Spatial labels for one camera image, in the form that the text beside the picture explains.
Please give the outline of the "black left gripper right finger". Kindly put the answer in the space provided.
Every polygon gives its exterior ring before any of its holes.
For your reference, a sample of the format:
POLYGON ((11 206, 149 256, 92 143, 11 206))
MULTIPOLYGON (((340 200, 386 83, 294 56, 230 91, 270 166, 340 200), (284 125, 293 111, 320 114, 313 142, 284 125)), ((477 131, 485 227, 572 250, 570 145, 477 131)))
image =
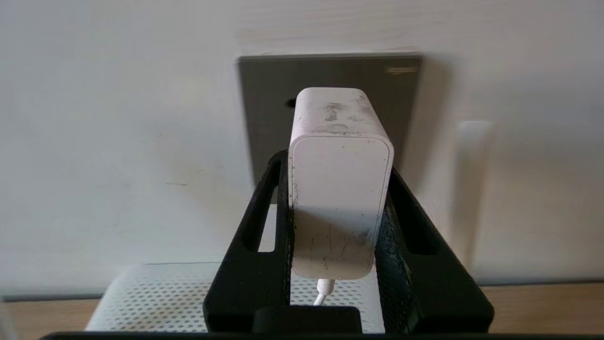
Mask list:
POLYGON ((487 333, 494 307, 392 170, 375 247, 386 333, 487 333))

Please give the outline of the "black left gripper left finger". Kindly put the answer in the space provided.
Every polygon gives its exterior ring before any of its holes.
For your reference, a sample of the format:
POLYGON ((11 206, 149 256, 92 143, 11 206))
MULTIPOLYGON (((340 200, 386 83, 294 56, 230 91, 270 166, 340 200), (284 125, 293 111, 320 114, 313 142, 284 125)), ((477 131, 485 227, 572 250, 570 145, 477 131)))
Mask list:
POLYGON ((203 316, 210 332, 251 332, 255 312, 290 304, 295 229, 288 203, 287 157, 286 149, 270 157, 214 276, 203 301, 203 316), (274 196, 274 250, 260 252, 274 196))

